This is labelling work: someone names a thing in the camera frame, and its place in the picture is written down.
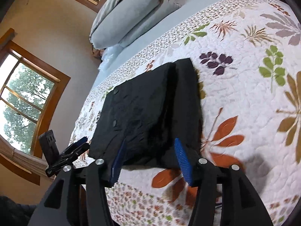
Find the black pants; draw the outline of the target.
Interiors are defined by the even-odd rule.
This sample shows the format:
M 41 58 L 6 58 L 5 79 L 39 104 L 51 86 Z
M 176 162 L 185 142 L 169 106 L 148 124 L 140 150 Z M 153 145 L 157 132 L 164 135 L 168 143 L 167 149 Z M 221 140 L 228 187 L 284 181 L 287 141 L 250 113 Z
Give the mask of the black pants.
M 202 129 L 198 76 L 190 59 L 165 63 L 116 86 L 105 102 L 89 156 L 114 160 L 127 142 L 124 165 L 177 168 L 174 140 L 199 158 Z

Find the grey pillow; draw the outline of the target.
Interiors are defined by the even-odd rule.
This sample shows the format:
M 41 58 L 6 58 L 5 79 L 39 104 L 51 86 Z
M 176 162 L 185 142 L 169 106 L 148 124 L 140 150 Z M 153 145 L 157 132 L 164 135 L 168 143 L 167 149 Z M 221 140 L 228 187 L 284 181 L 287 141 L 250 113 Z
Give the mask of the grey pillow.
M 125 48 L 180 7 L 173 0 L 107 0 L 92 24 L 90 43 L 98 50 Z

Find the light blue bed sheet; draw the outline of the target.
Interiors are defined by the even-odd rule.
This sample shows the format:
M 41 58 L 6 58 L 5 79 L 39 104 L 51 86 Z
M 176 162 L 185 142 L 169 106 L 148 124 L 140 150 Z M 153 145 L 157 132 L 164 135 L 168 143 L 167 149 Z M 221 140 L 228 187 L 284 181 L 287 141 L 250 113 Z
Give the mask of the light blue bed sheet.
M 177 26 L 180 22 L 194 15 L 200 10 L 217 3 L 222 0 L 173 0 L 182 5 L 181 8 L 169 14 L 148 32 L 136 39 L 131 45 L 123 49 L 117 58 L 103 71 L 100 71 L 93 84 L 93 88 L 97 87 L 107 76 L 118 69 L 127 60 L 132 58 L 139 51 L 144 49 L 154 40 L 158 39 L 164 33 Z

